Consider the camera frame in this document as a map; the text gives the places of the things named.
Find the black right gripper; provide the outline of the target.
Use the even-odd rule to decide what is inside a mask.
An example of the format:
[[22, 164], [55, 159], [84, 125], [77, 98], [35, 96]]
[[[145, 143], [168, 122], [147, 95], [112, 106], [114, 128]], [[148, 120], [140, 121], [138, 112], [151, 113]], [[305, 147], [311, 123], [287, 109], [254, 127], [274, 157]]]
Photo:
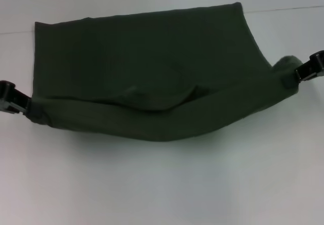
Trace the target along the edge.
[[303, 81], [309, 81], [316, 77], [323, 76], [323, 55], [324, 50], [318, 51], [311, 56], [306, 63], [294, 69], [287, 76], [281, 79], [286, 89], [297, 87]]

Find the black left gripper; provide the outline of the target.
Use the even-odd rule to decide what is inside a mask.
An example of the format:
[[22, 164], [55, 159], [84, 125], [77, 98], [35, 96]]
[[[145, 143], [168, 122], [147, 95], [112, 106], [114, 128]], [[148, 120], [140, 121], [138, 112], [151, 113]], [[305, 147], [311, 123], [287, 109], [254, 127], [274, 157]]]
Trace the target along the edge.
[[42, 108], [32, 99], [15, 89], [15, 84], [1, 81], [1, 111], [10, 114], [23, 114], [26, 117], [41, 117]]

